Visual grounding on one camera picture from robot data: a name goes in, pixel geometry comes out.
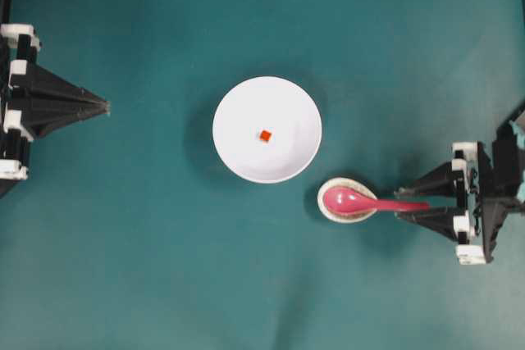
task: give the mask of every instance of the red cube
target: red cube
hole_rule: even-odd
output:
[[[272,133],[270,133],[269,131],[263,130],[259,138],[265,143],[267,143],[268,141],[270,141],[271,136],[272,136]]]

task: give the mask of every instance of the pink spoon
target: pink spoon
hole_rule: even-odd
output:
[[[328,211],[336,215],[355,215],[366,211],[423,211],[429,209],[427,202],[404,202],[376,200],[345,186],[329,188],[322,201]]]

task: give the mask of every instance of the small white dish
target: small white dish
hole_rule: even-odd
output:
[[[271,133],[268,141],[261,133]],[[257,77],[235,86],[213,119],[213,142],[224,164],[262,184],[288,180],[315,157],[322,123],[315,102],[298,85]]]

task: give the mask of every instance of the green table surface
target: green table surface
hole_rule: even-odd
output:
[[[112,102],[38,141],[0,209],[1,349],[521,349],[525,222],[463,267],[429,230],[337,225],[325,180],[380,195],[490,143],[525,96],[522,0],[13,0],[39,63]],[[279,75],[323,141],[282,184],[230,173],[213,112]]]

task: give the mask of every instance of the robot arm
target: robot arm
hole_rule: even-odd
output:
[[[0,25],[0,197],[29,173],[30,145],[54,130],[109,112],[108,103],[36,64],[31,25]],[[10,49],[16,59],[9,61]]]
[[[494,166],[482,143],[454,143],[451,161],[397,193],[455,198],[452,207],[402,212],[398,217],[457,243],[455,251],[460,264],[490,263],[507,215],[525,212],[524,108],[520,106],[498,129],[492,144]],[[478,235],[481,244],[474,243]]]

